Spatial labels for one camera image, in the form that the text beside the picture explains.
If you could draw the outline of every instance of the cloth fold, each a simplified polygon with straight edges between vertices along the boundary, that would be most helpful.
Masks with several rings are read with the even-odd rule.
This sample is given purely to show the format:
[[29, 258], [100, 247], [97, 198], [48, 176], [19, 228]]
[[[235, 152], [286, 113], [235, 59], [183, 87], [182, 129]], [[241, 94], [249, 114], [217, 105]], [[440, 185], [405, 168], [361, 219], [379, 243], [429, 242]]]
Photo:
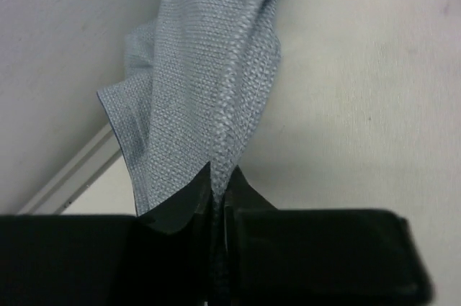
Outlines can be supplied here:
[[126, 79], [98, 91], [139, 215], [211, 162], [218, 213], [280, 60], [277, 0], [161, 0], [126, 38]]

